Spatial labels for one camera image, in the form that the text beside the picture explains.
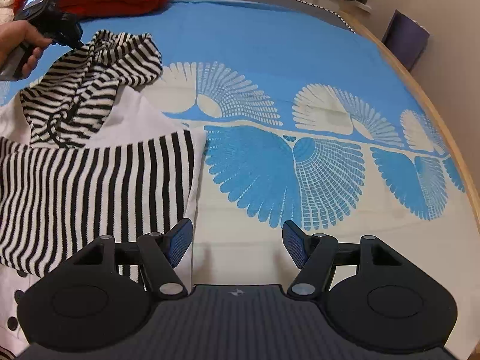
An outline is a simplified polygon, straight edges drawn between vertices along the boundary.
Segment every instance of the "wooden edge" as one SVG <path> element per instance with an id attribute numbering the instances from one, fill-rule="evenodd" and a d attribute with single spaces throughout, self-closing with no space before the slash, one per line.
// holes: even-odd
<path id="1" fill-rule="evenodd" d="M 477 228 L 480 233 L 480 199 L 473 183 L 472 176 L 469 172 L 469 169 L 465 163 L 465 160 L 462 157 L 460 149 L 458 148 L 455 140 L 452 136 L 450 130 L 446 126 L 442 117 L 436 110 L 435 106 L 428 98 L 426 93 L 423 91 L 422 87 L 417 83 L 417 81 L 412 77 L 407 69 L 400 63 L 400 61 L 387 49 L 387 47 L 380 42 L 380 40 L 373 35 L 368 28 L 361 24 L 355 17 L 352 15 L 340 11 L 338 13 L 343 19 L 355 30 L 359 35 L 370 39 L 374 42 L 377 47 L 380 49 L 383 58 L 389 63 L 389 65 L 394 69 L 394 71 L 399 75 L 400 79 L 403 81 L 405 86 L 409 89 L 413 97 L 417 100 L 420 106 L 423 108 L 425 113 L 428 115 L 430 120 L 435 124 L 436 128 L 440 131 L 443 139 L 445 140 L 448 148 L 450 149 L 450 155 L 457 166 L 458 171 L 463 179 L 465 186 L 465 191 L 469 197 L 470 205 L 477 222 Z"/>

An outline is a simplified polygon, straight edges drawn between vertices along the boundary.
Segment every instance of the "ribbed gray surface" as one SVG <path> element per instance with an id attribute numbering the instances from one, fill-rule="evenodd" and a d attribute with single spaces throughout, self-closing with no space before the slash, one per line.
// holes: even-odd
<path id="1" fill-rule="evenodd" d="M 32 345 L 20 360 L 452 360 L 442 349 L 386 355 L 340 337 L 310 302 L 278 286 L 197 286 L 163 302 L 141 332 L 108 349 L 58 354 Z"/>

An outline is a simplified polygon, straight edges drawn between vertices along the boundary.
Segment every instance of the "human hand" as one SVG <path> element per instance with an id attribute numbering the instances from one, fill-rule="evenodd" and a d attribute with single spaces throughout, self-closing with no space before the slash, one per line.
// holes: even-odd
<path id="1" fill-rule="evenodd" d="M 8 55 L 21 42 L 37 46 L 33 54 L 22 67 L 22 78 L 27 78 L 33 69 L 37 67 L 38 60 L 52 40 L 45 38 L 38 30 L 26 20 L 12 21 L 0 25 L 0 67 L 6 61 Z"/>

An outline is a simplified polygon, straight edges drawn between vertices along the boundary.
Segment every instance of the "patterned bed sheet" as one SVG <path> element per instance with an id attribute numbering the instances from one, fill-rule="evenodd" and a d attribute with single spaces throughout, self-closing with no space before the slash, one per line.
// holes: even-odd
<path id="1" fill-rule="evenodd" d="M 177 0 L 83 28 L 84 40 L 101 28 L 152 33 L 164 72 L 142 93 L 207 131 L 197 282 L 288 284 L 297 270 L 281 243 L 286 220 L 341 242 L 375 234 L 453 293 L 462 307 L 449 348 L 471 350 L 475 219 L 441 135 L 375 44 L 302 13 L 226 0 Z M 63 52 L 51 47 L 33 79 Z M 3 87 L 4 101 L 23 85 Z"/>

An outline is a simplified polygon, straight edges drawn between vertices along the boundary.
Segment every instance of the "blue gripper pad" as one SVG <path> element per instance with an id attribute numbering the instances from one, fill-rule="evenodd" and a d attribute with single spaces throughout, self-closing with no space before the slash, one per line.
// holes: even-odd
<path id="1" fill-rule="evenodd" d="M 302 269 L 308 260 L 308 254 L 305 250 L 306 239 L 308 239 L 308 235 L 292 221 L 286 221 L 283 224 L 283 244 L 298 269 Z"/>
<path id="2" fill-rule="evenodd" d="M 166 258 L 172 268 L 175 268 L 194 239 L 194 226 L 191 220 L 182 219 L 164 235 L 164 238 L 167 238 L 167 245 L 169 245 Z"/>

